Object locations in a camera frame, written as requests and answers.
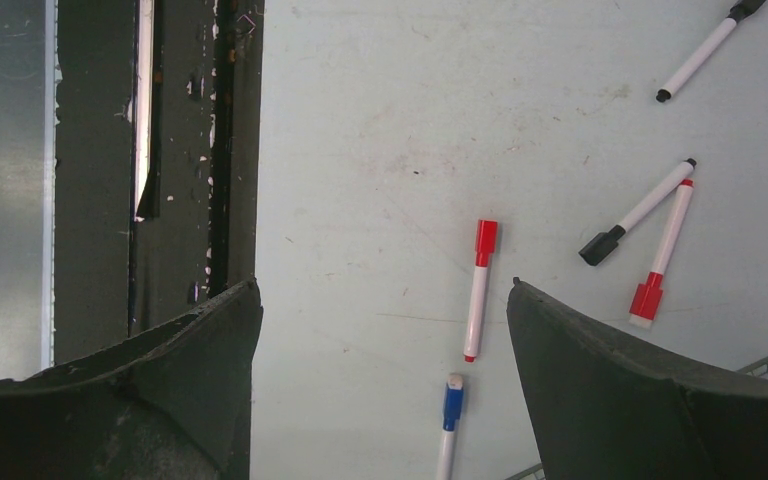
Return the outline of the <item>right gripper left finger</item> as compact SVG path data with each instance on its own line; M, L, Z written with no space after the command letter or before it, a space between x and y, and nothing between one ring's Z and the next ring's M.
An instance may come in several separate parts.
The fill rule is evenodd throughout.
M26 380L0 380L0 479L246 479L263 319L248 280Z

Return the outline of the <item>red cap marker bottom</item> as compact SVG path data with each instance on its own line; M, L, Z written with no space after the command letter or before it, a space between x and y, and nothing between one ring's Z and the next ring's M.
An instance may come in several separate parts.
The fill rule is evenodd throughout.
M498 223L496 221L485 219L478 221L474 272L463 348L464 360L467 363L474 362L479 355L489 265L495 252L497 233Z

